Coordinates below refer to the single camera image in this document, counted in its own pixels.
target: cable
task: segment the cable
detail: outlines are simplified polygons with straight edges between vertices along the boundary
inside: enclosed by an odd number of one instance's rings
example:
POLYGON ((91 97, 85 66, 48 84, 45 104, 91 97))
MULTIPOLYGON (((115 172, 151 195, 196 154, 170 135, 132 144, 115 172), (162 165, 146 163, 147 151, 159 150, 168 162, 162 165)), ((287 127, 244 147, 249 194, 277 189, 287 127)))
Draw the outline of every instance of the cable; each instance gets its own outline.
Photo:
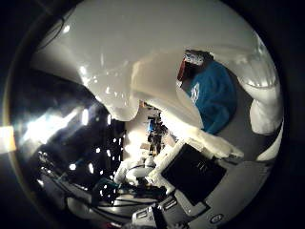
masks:
MULTIPOLYGON (((51 14, 51 12, 49 12, 48 11, 48 8, 46 8, 46 7, 44 7, 43 5, 41 5, 42 6, 42 8, 48 13, 48 14, 50 14, 50 15, 53 15, 53 14, 51 14)), ((62 29, 64 28, 64 25, 65 25, 65 23, 66 23, 66 21, 70 18, 70 16, 74 13, 74 10, 75 10, 75 8, 76 7, 74 7, 74 8, 72 8, 71 9, 71 12, 68 14, 68 16, 66 17, 66 18, 64 18, 64 17, 59 17, 59 20, 61 21, 61 25, 59 26, 59 30, 57 31, 57 33, 55 34, 55 36, 54 37, 52 37, 45 45, 43 45, 43 46, 41 46, 41 47, 38 47, 37 49, 36 49, 36 51, 38 52, 38 51, 41 51, 41 50, 43 50, 43 49, 45 49, 58 35, 59 35, 59 33, 62 31, 62 29)), ((47 33, 46 33, 46 35, 45 35, 45 37, 46 36, 48 36, 49 34, 51 34, 52 32, 54 32, 56 29, 58 28, 58 26, 57 27, 55 27, 54 29, 52 29, 51 31, 48 31, 47 33)))
POLYGON ((88 203, 85 199, 82 199, 80 197, 78 197, 76 194, 74 194, 72 191, 70 191, 67 187, 65 187, 64 185, 61 185, 60 183, 57 182, 57 180, 54 180, 53 178, 50 177, 50 179, 53 181, 53 183, 60 188, 61 190, 63 190, 64 192, 68 193, 67 194, 67 198, 75 198, 76 200, 82 202, 83 204, 85 204, 87 207, 91 208, 92 210, 97 209, 97 211, 101 211, 101 212, 105 212, 106 214, 109 215, 114 215, 117 217, 122 217, 122 218, 126 218, 127 216, 121 216, 115 213, 110 213, 107 212, 105 210, 99 209, 98 207, 103 207, 103 208, 107 208, 107 207, 132 207, 132 206, 140 206, 140 205, 145 205, 145 204, 152 204, 155 202, 138 202, 138 201, 132 201, 132 200, 124 200, 124 199, 120 199, 120 201, 126 201, 126 202, 136 202, 137 204, 116 204, 116 205, 99 205, 99 206, 95 206, 92 205, 90 203, 88 203))
POLYGON ((131 203, 142 203, 142 204, 153 204, 153 203, 157 203, 157 201, 154 201, 154 202, 140 202, 140 201, 128 200, 128 199, 118 199, 118 201, 122 201, 122 202, 131 202, 131 203))

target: blue cloth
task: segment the blue cloth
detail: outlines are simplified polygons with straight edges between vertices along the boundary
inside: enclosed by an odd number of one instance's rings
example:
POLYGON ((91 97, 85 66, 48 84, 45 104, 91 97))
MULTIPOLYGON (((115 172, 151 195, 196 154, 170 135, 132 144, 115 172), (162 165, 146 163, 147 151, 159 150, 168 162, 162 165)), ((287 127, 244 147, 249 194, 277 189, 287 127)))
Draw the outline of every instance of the blue cloth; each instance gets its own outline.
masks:
POLYGON ((215 61, 194 77, 187 93, 198 108, 207 133, 216 134, 234 115, 234 84, 226 69, 215 61))

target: black panel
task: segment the black panel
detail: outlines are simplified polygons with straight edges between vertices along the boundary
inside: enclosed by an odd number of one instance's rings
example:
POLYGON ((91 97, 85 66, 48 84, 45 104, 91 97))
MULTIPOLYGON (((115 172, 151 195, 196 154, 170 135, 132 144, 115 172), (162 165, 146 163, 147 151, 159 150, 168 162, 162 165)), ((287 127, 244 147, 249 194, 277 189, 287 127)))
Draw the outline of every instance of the black panel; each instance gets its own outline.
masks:
POLYGON ((162 172, 192 205, 203 200, 219 183, 226 170, 185 144, 176 158, 162 172))

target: dark background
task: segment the dark background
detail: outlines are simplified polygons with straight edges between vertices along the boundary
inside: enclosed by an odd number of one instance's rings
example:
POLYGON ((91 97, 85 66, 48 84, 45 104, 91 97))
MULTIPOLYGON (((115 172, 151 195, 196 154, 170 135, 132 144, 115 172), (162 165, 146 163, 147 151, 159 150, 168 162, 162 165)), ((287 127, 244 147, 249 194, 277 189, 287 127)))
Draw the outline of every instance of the dark background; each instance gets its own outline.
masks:
MULTIPOLYGON (((52 1, 41 1, 50 4, 52 1)), ((304 228, 305 25, 300 1, 225 0, 258 32, 271 52, 285 99, 285 130, 274 170, 259 195, 224 228, 304 228)), ((0 100, 10 62, 41 6, 31 0, 0 6, 0 100)), ((8 155, 0 155, 1 228, 51 228, 27 201, 8 155)), ((81 225, 70 224, 79 228, 81 225)))

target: wire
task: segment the wire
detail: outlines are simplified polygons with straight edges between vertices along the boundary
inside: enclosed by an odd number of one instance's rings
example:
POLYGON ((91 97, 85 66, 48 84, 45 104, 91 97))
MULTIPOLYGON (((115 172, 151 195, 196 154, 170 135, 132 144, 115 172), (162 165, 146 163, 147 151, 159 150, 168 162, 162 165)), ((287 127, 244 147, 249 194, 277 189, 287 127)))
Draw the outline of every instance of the wire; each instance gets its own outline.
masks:
POLYGON ((67 187, 65 187, 64 185, 61 185, 57 180, 54 180, 52 177, 50 177, 48 174, 43 173, 45 176, 49 177, 53 183, 60 188, 61 190, 65 191, 67 194, 67 198, 75 198, 78 201, 82 202, 83 204, 85 204, 87 207, 91 208, 93 211, 94 209, 96 211, 100 211, 100 212, 104 212, 105 214, 109 214, 109 215, 113 215, 116 217, 121 217, 121 218, 125 218, 125 219, 130 219, 131 217, 127 217, 127 216, 121 216, 115 213, 110 213, 108 211, 102 210, 98 207, 103 207, 103 208, 109 208, 109 207, 132 207, 132 206, 140 206, 140 205, 146 205, 146 204, 152 204, 155 202, 139 202, 139 201, 133 201, 133 200, 127 200, 127 199, 119 199, 119 201, 126 201, 126 202, 135 202, 136 204, 116 204, 116 205, 93 205, 91 203, 88 203, 85 199, 78 197, 76 194, 74 194, 72 191, 70 191, 67 187))
POLYGON ((60 29, 58 30, 58 32, 56 33, 56 35, 53 37, 53 38, 51 38, 45 45, 43 45, 43 46, 41 46, 41 47, 39 47, 36 51, 38 52, 38 51, 41 51, 41 50, 43 50, 43 49, 45 49, 58 35, 59 35, 59 33, 61 32, 61 30, 63 29, 63 27, 64 27, 64 25, 65 25, 65 20, 64 19, 60 19, 61 20, 61 26, 60 26, 60 29))
POLYGON ((153 204, 153 203, 157 203, 157 201, 154 201, 154 202, 140 202, 140 201, 128 200, 128 199, 118 199, 118 201, 122 201, 122 202, 131 202, 131 203, 142 203, 142 204, 153 204))
MULTIPOLYGON (((44 8, 44 10, 48 13, 48 14, 51 14, 49 11, 48 11, 48 8, 46 8, 46 7, 44 7, 44 6, 42 6, 43 8, 44 8)), ((59 33, 62 31, 62 29, 64 28, 64 25, 65 25, 65 23, 66 23, 66 21, 70 18, 70 16, 74 13, 74 10, 75 10, 75 8, 76 7, 73 7, 72 9, 71 9, 71 12, 69 13, 69 15, 66 17, 66 18, 64 18, 64 17, 59 17, 59 20, 61 21, 61 25, 60 26, 57 26, 57 27, 55 27, 54 29, 52 29, 51 31, 48 31, 47 33, 46 33, 46 35, 45 36, 47 36, 47 35, 49 35, 49 34, 51 34, 52 32, 54 32, 54 31, 56 31, 57 29, 58 29, 58 27, 59 27, 59 30, 57 31, 57 33, 55 34, 55 36, 54 37, 52 37, 45 45, 43 45, 43 46, 41 46, 41 47, 38 47, 37 48, 37 52, 38 51, 41 51, 41 50, 43 50, 43 49, 45 49, 58 35, 59 35, 59 33)))

